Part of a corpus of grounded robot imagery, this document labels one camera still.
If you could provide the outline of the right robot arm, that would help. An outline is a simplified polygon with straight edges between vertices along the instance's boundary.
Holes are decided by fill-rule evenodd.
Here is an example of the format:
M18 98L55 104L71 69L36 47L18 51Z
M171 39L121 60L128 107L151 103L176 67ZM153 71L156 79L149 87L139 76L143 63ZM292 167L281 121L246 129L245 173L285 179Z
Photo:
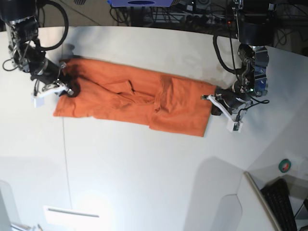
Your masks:
M39 40L39 8L50 5L58 9L64 20L64 32L53 46L43 47ZM6 26L9 38L9 54L14 69L31 75L35 81L32 96L43 98L48 94L76 97L80 85L63 69L65 63L57 65L46 57L47 51L59 48L67 37L69 21L64 8L52 0L2 0L0 19Z

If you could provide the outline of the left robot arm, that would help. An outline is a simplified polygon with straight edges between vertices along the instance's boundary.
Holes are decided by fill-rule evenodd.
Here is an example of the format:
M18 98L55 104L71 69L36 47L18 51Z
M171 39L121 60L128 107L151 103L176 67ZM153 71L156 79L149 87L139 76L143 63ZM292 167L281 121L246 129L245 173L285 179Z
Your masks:
M225 15L227 30L235 27L239 41L237 55L241 60L240 68L229 68L222 60L218 47L219 32L213 35L213 45L221 66L236 77L228 89L217 89L214 99L222 109L213 106L212 114L236 115L241 119L249 108L258 104L267 104L260 100L268 92L266 69L269 55L266 48L274 37L276 4L269 0L227 0Z

